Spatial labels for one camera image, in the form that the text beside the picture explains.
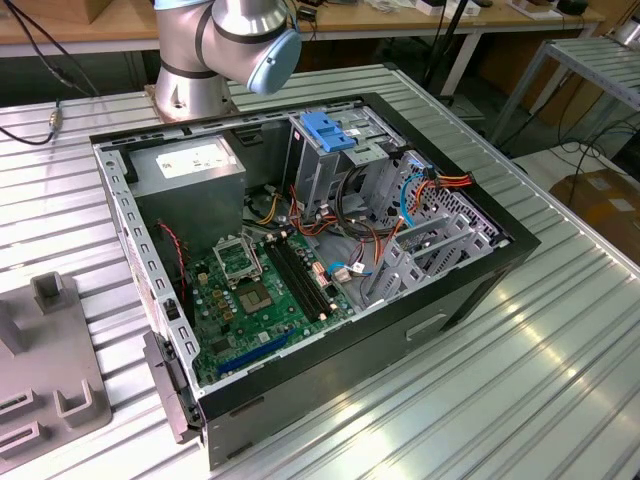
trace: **cardboard box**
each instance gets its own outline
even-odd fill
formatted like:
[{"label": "cardboard box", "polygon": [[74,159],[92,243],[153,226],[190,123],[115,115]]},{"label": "cardboard box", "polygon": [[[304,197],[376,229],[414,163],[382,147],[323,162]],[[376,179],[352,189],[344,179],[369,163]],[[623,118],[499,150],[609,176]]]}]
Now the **cardboard box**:
[{"label": "cardboard box", "polygon": [[[565,205],[573,175],[551,189]],[[640,265],[640,193],[611,170],[578,175],[571,210],[622,253]]]},{"label": "cardboard box", "polygon": [[68,22],[90,24],[112,0],[13,0],[20,10],[30,15],[57,18]]}]

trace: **blue drive bay latch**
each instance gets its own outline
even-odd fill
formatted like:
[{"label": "blue drive bay latch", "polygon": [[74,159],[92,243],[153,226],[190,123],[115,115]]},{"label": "blue drive bay latch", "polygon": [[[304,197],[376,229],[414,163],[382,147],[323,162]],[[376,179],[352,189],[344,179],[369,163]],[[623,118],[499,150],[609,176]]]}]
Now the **blue drive bay latch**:
[{"label": "blue drive bay latch", "polygon": [[324,112],[303,113],[302,124],[327,152],[337,152],[356,146],[356,141],[347,136],[338,124]]}]

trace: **ram slot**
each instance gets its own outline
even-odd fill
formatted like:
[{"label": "ram slot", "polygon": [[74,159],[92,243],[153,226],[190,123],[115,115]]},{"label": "ram slot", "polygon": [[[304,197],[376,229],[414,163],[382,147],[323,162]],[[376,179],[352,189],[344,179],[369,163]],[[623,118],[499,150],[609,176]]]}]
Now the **ram slot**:
[{"label": "ram slot", "polygon": [[265,250],[310,322],[319,320],[321,314],[326,316],[331,313],[329,302],[307,274],[289,245],[284,242],[275,242],[268,244]]}]

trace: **red cable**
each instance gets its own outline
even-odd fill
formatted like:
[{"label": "red cable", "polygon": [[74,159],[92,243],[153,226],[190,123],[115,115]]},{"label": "red cable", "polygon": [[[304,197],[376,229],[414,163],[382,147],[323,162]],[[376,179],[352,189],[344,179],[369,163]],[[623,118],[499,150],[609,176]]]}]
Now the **red cable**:
[{"label": "red cable", "polygon": [[176,251],[178,252],[178,262],[180,263],[180,277],[182,279],[182,303],[184,303],[185,292],[187,290],[187,281],[186,281],[187,274],[185,273],[185,270],[184,270],[184,260],[182,259],[182,250],[180,248],[180,240],[178,239],[176,234],[173,233],[173,230],[167,227],[164,223],[158,222],[158,225],[160,226],[160,228],[162,228],[169,234],[169,236],[171,237],[171,240],[173,240],[173,245],[176,247]]}]

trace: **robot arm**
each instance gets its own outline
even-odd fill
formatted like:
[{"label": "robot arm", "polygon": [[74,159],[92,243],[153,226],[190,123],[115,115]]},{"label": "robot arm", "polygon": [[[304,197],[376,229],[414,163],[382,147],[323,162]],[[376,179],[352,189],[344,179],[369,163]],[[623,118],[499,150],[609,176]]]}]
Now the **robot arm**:
[{"label": "robot arm", "polygon": [[156,0],[162,67],[156,104],[170,120],[228,113],[226,79],[271,94],[300,56],[282,0]]}]

